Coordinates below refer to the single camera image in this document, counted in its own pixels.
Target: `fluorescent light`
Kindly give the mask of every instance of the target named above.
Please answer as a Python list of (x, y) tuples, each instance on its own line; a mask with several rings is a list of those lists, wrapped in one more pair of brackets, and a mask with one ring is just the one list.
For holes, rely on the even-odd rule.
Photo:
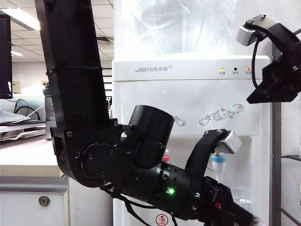
[(23, 54), (18, 53), (18, 52), (15, 52), (15, 51), (11, 51), (10, 53), (11, 53), (12, 55), (14, 55), (14, 56), (20, 56), (20, 57), (23, 56)]
[(39, 21), (20, 8), (3, 8), (1, 11), (19, 20), (23, 24), (32, 27), (34, 30), (40, 29)]

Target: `indicator light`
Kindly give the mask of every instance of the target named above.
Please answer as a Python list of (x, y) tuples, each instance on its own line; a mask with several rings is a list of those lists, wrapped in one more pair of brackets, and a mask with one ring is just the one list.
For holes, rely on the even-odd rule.
[(167, 190), (166, 190), (166, 193), (169, 194), (170, 196), (174, 195), (175, 194), (175, 189), (172, 188), (172, 187), (168, 187)]
[(161, 148), (162, 148), (162, 147), (166, 147), (166, 146), (165, 146), (164, 144), (162, 144), (161, 142), (159, 142), (159, 144), (161, 145)]
[(218, 209), (218, 210), (221, 210), (222, 209), (222, 204), (220, 202), (216, 202), (215, 203), (215, 207)]

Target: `black cable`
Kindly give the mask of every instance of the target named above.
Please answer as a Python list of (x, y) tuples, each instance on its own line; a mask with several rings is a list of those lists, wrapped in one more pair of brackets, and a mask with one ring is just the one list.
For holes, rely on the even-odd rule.
[[(35, 111), (35, 109), (33, 109), (32, 107), (21, 106), (21, 107), (19, 107), (19, 108), (16, 110), (16, 114), (18, 113), (18, 111), (19, 111), (20, 109), (25, 108), (25, 107), (27, 108), (27, 110), (28, 110), (28, 108), (29, 108), (29, 109)], [(41, 120), (41, 117), (40, 117), (39, 113), (38, 113), (38, 112), (35, 112), (35, 113), (36, 113), (36, 115), (37, 115), (37, 117), (38, 117), (37, 120)]]
[[(139, 220), (144, 225), (151, 226), (148, 223), (146, 223), (140, 216), (138, 216), (138, 214), (136, 214), (136, 212), (133, 210), (131, 205), (134, 205), (134, 206), (137, 206), (137, 207), (140, 207), (140, 208), (145, 208), (145, 209), (157, 209), (156, 207), (141, 205), (139, 203), (136, 203), (134, 201), (131, 201), (131, 200), (127, 199), (126, 197), (124, 197), (120, 193), (114, 191), (114, 185), (113, 184), (101, 186), (100, 189), (105, 191), (106, 193), (108, 193), (112, 198), (117, 198), (117, 199), (123, 201), (125, 203), (125, 206), (127, 208), (128, 213), (130, 213), (133, 217), (135, 217), (137, 220)], [(165, 211), (165, 212), (168, 213), (171, 216), (172, 221), (174, 223), (174, 226), (178, 226), (174, 214), (172, 212), (169, 212), (169, 211)]]
[(27, 103), (26, 100), (24, 100), (24, 99), (17, 99), (17, 100), (8, 100), (8, 99), (5, 99), (5, 100), (7, 100), (7, 101), (9, 101), (9, 102), (15, 102), (15, 103), (16, 103), (16, 104), (15, 104), (15, 107), (14, 107), (14, 113), (15, 113), (15, 114), (16, 114), (16, 109), (17, 109), (18, 102), (19, 102), (20, 100), (24, 101), (24, 102), (26, 103), (27, 107), (29, 107), (29, 106), (28, 106), (28, 103)]
[(255, 88), (260, 91), (261, 93), (264, 94), (264, 92), (259, 88), (257, 82), (256, 82), (256, 77), (255, 77), (255, 59), (256, 59), (256, 53), (257, 53), (257, 48), (258, 48), (258, 44), (259, 44), (260, 40), (257, 39), (256, 43), (255, 43), (255, 46), (254, 46), (254, 50), (253, 50), (253, 57), (252, 57), (252, 82), (253, 82), (253, 85), (255, 86)]
[(301, 33), (301, 28), (298, 29), (298, 30), (296, 30), (293, 34), (294, 34), (294, 35), (297, 35), (297, 34), (300, 34), (300, 33)]
[(5, 100), (7, 100), (9, 102), (17, 102), (16, 100), (8, 100), (8, 99), (5, 99)]

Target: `cable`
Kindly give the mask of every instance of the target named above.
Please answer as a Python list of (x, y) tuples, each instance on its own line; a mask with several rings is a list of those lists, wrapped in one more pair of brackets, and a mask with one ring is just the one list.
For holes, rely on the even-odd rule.
[[(21, 107), (19, 107), (17, 110), (16, 110), (16, 114), (18, 113), (18, 111), (20, 110), (20, 109), (22, 109), (22, 108), (29, 108), (29, 109), (31, 109), (31, 110), (33, 110), (33, 111), (35, 111), (32, 107), (27, 107), (27, 106), (21, 106)], [(40, 115), (39, 115), (39, 113), (38, 112), (35, 112), (36, 113), (36, 115), (37, 115), (37, 117), (38, 117), (38, 120), (41, 120), (41, 117), (40, 117)]]
[(8, 99), (5, 99), (5, 100), (7, 100), (9, 102), (17, 102), (16, 100), (8, 100)]
[[(135, 211), (133, 210), (131, 205), (140, 207), (140, 208), (145, 208), (145, 209), (157, 209), (154, 206), (146, 206), (146, 205), (141, 205), (139, 203), (136, 203), (134, 201), (131, 201), (129, 199), (127, 199), (126, 197), (124, 197), (123, 195), (121, 195), (120, 193), (114, 191), (114, 185), (113, 184), (109, 184), (109, 185), (104, 185), (100, 187), (101, 190), (105, 191), (106, 193), (108, 193), (112, 198), (117, 198), (121, 201), (123, 201), (125, 203), (125, 206), (127, 208), (127, 211), (137, 220), (139, 220), (141, 223), (143, 223), (146, 226), (151, 226), (148, 223), (146, 223), (140, 216), (138, 216), (138, 214), (135, 213)], [(177, 221), (175, 219), (175, 216), (172, 212), (169, 211), (165, 211), (166, 213), (168, 213), (171, 218), (172, 221), (174, 223), (174, 226), (178, 226)]]
[(207, 166), (207, 169), (211, 170), (211, 171), (214, 171), (213, 169), (209, 168), (209, 166)]
[(31, 116), (33, 113), (35, 113), (37, 110), (39, 110), (40, 108), (42, 108), (42, 107), (44, 107), (44, 106), (45, 106), (45, 105), (42, 105), (42, 106), (38, 107), (36, 110), (34, 110), (33, 112), (31, 112), (28, 116), (26, 116), (24, 119), (19, 120), (19, 121), (12, 122), (11, 124), (19, 123), (19, 122), (22, 122), (22, 121), (26, 120), (27, 118), (29, 118), (29, 116)]
[(14, 113), (15, 113), (15, 114), (16, 114), (16, 109), (17, 109), (18, 102), (19, 102), (20, 100), (24, 101), (24, 102), (26, 103), (27, 107), (29, 107), (27, 101), (24, 100), (24, 99), (17, 99), (17, 100), (8, 100), (8, 99), (5, 99), (5, 100), (7, 100), (7, 101), (9, 101), (9, 102), (15, 102), (15, 103), (16, 103), (16, 104), (15, 104), (15, 107), (14, 107)]
[(258, 86), (257, 82), (256, 82), (256, 77), (255, 77), (255, 58), (256, 58), (256, 53), (257, 53), (257, 48), (258, 48), (258, 44), (259, 44), (259, 39), (257, 39), (256, 43), (255, 43), (255, 46), (254, 46), (254, 50), (253, 50), (253, 57), (252, 57), (252, 82), (253, 82), (253, 85), (255, 86), (255, 88), (257, 90), (259, 90), (261, 93), (264, 93)]
[(294, 34), (294, 35), (297, 35), (297, 34), (300, 34), (300, 33), (301, 33), (301, 28), (298, 29), (298, 30), (296, 30), (293, 34)]

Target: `black cylinder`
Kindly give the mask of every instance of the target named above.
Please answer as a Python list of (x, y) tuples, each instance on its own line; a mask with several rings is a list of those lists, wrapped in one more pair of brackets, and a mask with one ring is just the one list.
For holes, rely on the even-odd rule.
[(155, 107), (135, 107), (129, 125), (135, 125), (139, 134), (135, 149), (135, 163), (150, 169), (157, 165), (164, 155), (174, 118)]

